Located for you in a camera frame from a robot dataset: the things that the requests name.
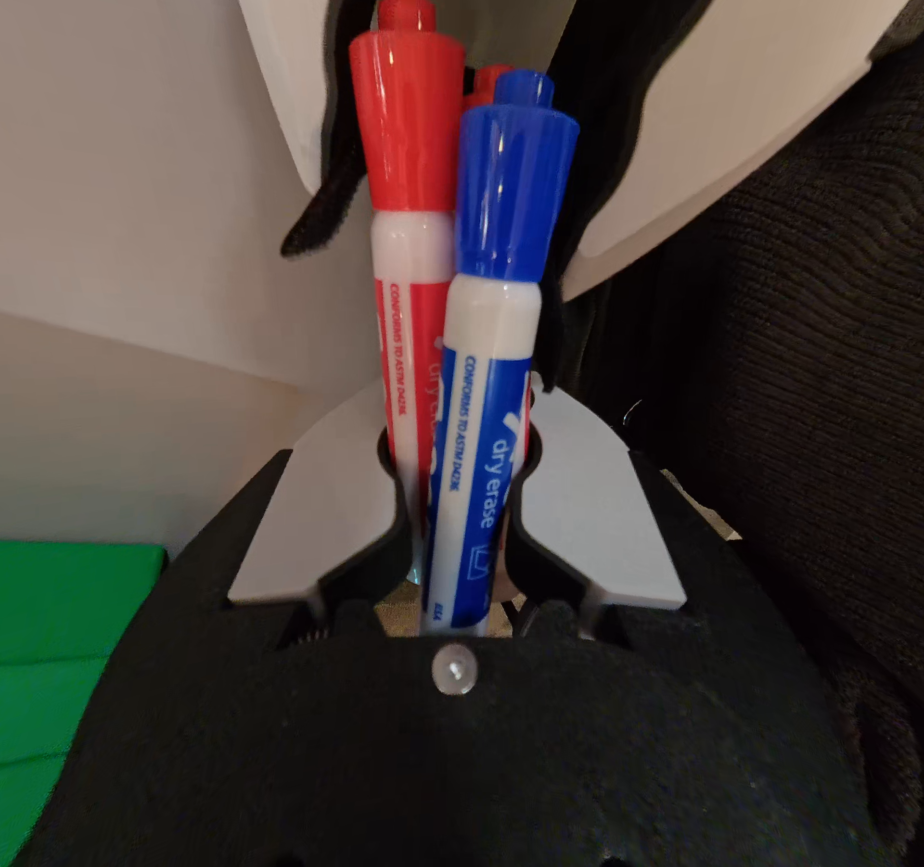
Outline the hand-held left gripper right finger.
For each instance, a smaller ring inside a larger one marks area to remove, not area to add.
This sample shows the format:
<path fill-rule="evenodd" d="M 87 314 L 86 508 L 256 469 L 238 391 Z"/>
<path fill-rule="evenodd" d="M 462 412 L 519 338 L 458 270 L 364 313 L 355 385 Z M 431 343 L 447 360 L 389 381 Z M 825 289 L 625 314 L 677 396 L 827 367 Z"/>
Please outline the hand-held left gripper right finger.
<path fill-rule="evenodd" d="M 629 448 L 567 394 L 539 394 L 508 499 L 505 569 L 531 602 L 563 602 L 585 639 L 626 640 L 619 607 L 687 602 Z"/>

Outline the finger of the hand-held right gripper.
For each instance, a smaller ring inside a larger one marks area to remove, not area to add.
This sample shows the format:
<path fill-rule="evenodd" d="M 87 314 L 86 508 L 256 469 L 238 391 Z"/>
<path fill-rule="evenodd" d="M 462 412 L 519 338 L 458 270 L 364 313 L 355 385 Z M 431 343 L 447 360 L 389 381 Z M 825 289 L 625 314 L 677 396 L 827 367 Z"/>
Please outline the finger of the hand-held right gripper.
<path fill-rule="evenodd" d="M 272 106 L 308 193 L 330 154 L 334 33 L 344 0 L 238 0 Z"/>
<path fill-rule="evenodd" d="M 870 68 L 910 0 L 711 0 L 644 96 L 618 187 L 562 278 L 566 301 L 683 228 Z"/>

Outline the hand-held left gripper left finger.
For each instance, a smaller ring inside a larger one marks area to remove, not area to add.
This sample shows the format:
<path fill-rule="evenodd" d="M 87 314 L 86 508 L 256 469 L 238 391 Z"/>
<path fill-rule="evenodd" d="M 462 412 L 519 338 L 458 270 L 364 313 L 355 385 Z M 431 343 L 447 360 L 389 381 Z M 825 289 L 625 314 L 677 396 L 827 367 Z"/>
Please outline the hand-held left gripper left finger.
<path fill-rule="evenodd" d="M 391 462 L 381 384 L 315 423 L 289 454 L 230 586 L 234 605 L 305 604 L 318 626 L 407 579 L 410 515 Z"/>

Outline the red dry erase marker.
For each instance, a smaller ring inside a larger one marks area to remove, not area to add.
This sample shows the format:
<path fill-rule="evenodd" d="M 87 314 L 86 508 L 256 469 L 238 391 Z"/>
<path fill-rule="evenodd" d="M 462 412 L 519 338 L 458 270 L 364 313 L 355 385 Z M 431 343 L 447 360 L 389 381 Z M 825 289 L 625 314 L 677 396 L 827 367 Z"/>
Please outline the red dry erase marker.
<path fill-rule="evenodd" d="M 465 49 L 430 0 L 381 0 L 349 46 L 372 200 L 372 269 L 388 442 L 422 584 L 425 520 L 454 227 Z"/>
<path fill-rule="evenodd" d="M 540 91 L 543 76 L 512 66 L 495 64 L 475 72 L 473 89 L 463 98 L 463 111 L 475 111 L 474 129 L 467 120 L 460 129 L 458 199 L 467 203 L 464 189 L 473 186 L 476 199 L 488 203 L 486 211 L 473 212 L 476 237 L 466 246 L 468 213 L 456 214 L 454 269 L 492 280 L 509 281 L 526 306 L 529 353 L 522 361 L 524 386 L 520 418 L 528 424 L 530 370 L 540 312 L 537 279 L 540 272 L 539 238 L 530 225 L 536 192 L 533 163 L 537 159 Z"/>

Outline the blue dry erase marker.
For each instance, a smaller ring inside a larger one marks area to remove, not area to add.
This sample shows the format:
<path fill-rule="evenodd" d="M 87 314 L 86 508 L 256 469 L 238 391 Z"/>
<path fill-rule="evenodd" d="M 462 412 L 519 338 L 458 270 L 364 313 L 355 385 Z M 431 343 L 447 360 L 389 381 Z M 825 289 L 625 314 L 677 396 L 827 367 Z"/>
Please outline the blue dry erase marker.
<path fill-rule="evenodd" d="M 578 123 L 548 76 L 500 76 L 460 123 L 427 501 L 421 634 L 483 634 L 511 484 L 527 452 L 531 360 Z"/>

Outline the green plastic bin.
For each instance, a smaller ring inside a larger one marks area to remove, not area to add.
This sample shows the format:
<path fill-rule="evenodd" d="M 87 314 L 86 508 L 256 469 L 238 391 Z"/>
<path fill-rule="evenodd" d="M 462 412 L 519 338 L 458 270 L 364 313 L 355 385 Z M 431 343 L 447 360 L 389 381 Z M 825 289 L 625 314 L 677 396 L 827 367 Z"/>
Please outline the green plastic bin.
<path fill-rule="evenodd" d="M 34 827 L 109 656 L 167 561 L 158 545 L 2 542 L 2 865 Z"/>

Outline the dark corduroy pants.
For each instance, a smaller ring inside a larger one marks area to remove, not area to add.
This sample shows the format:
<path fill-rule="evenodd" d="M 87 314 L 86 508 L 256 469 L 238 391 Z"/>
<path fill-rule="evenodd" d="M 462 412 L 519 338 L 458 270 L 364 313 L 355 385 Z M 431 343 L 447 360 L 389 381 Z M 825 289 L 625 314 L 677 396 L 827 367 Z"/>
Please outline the dark corduroy pants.
<path fill-rule="evenodd" d="M 603 358 L 612 277 L 565 300 L 565 273 L 596 214 L 628 170 L 649 88 L 713 0 L 576 0 L 548 73 L 553 107 L 579 136 L 540 282 L 542 309 L 533 368 L 543 391 L 582 403 Z"/>

